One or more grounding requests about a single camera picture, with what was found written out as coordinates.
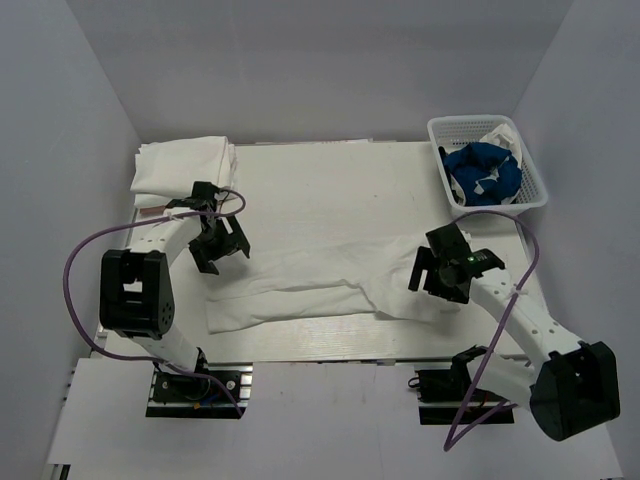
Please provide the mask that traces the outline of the white t-shirt green trim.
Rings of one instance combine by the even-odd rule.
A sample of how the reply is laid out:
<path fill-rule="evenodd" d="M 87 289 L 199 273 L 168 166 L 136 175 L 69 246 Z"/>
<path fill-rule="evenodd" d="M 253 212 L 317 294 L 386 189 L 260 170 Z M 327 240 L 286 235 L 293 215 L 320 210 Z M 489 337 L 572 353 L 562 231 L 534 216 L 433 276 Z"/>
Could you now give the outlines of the white t-shirt green trim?
<path fill-rule="evenodd" d="M 507 123 L 502 123 L 495 127 L 491 132 L 481 137 L 479 142 L 509 150 L 518 167 L 522 166 L 523 153 L 520 137 Z"/>

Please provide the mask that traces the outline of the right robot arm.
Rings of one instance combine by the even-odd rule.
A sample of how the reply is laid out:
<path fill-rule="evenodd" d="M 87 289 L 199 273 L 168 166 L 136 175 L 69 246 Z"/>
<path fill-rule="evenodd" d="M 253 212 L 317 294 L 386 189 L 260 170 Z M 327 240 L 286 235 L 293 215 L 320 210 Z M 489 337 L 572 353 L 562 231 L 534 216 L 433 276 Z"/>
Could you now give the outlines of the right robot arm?
<path fill-rule="evenodd" d="M 503 260 L 489 249 L 474 251 L 456 224 L 432 230 L 417 250 L 409 288 L 457 304 L 475 303 L 508 333 L 526 362 L 497 354 L 495 345 L 458 353 L 446 370 L 420 371 L 410 386 L 427 403 L 456 401 L 452 424 L 486 421 L 467 405 L 489 399 L 493 412 L 528 410 L 551 439 L 563 441 L 620 414 L 617 363 L 603 342 L 588 343 L 565 329 L 512 281 Z"/>

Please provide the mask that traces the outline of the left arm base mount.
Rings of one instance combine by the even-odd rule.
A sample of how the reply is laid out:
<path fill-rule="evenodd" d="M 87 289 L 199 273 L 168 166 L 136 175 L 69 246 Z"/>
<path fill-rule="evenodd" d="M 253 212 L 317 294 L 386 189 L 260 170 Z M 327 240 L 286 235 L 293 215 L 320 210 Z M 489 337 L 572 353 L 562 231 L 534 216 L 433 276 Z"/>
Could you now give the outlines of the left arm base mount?
<path fill-rule="evenodd" d="M 239 409 L 246 410 L 251 395 L 252 366 L 209 364 L 204 372 L 221 381 Z M 152 376 L 145 415 L 164 419 L 237 420 L 241 417 L 217 384 L 158 369 Z"/>

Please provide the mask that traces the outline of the white t-shirt black print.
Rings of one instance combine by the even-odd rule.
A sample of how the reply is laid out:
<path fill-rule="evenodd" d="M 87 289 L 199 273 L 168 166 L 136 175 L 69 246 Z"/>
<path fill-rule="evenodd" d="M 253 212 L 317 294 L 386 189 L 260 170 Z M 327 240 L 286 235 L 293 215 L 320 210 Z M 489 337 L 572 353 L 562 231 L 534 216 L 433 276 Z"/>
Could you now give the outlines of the white t-shirt black print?
<path fill-rule="evenodd" d="M 433 322 L 459 306 L 408 288 L 421 234 L 227 257 L 205 282 L 210 333 L 266 322 L 371 314 Z"/>

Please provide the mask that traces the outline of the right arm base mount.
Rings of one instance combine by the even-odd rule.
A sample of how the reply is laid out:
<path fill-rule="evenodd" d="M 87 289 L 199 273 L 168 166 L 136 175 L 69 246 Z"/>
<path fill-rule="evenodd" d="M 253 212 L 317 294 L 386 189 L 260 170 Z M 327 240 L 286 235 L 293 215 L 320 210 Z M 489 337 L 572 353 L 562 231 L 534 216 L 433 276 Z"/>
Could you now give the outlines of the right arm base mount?
<path fill-rule="evenodd" d="M 417 394 L 419 420 L 422 426 L 450 426 L 466 390 L 458 387 L 446 369 L 418 370 L 407 382 Z M 502 398 L 494 393 L 476 390 L 461 417 L 461 425 L 469 425 L 482 417 Z"/>

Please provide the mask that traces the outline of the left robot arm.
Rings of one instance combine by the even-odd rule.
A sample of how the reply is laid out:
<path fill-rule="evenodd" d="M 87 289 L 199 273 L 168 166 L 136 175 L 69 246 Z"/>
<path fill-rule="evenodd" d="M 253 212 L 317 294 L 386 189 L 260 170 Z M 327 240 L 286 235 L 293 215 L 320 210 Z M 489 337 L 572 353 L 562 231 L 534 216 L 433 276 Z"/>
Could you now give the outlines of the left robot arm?
<path fill-rule="evenodd" d="M 230 196 L 246 204 L 228 187 L 198 181 L 189 196 L 171 200 L 161 217 L 138 222 L 143 229 L 138 239 L 107 251 L 101 260 L 101 325 L 141 346 L 160 368 L 178 373 L 177 387 L 191 399 L 209 392 L 212 377 L 202 367 L 201 349 L 175 323 L 170 268 L 188 252 L 200 273 L 217 275 L 222 258 L 250 254 L 236 219 L 243 208 L 221 210 Z"/>

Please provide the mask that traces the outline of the blue Mickey Mouse t-shirt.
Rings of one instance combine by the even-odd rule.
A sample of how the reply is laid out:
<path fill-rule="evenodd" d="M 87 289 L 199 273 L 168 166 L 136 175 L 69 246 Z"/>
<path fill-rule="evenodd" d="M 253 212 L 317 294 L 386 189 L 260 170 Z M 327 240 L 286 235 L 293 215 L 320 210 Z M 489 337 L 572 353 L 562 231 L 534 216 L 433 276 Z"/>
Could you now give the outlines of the blue Mickey Mouse t-shirt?
<path fill-rule="evenodd" d="M 441 162 L 454 201 L 464 207 L 508 205 L 522 185 L 522 170 L 509 150 L 472 142 L 446 153 Z"/>

